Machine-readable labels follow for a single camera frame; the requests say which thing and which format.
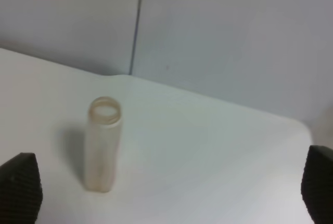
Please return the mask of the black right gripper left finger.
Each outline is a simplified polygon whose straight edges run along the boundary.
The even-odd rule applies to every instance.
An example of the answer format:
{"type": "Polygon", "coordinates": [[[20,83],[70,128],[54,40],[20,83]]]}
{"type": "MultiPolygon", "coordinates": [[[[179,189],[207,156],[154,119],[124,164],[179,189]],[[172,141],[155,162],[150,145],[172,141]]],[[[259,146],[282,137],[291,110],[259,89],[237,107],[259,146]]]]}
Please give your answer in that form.
{"type": "Polygon", "coordinates": [[[42,201],[34,153],[20,153],[1,165],[1,223],[35,223],[42,201]]]}

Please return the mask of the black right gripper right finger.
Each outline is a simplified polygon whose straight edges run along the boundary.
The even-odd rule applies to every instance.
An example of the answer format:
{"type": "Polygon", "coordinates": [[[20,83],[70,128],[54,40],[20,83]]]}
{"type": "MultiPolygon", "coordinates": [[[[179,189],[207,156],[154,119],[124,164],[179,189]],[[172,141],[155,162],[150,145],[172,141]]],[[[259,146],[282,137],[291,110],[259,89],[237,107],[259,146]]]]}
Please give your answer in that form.
{"type": "Polygon", "coordinates": [[[301,195],[314,223],[332,223],[332,149],[319,145],[309,147],[301,195]]]}

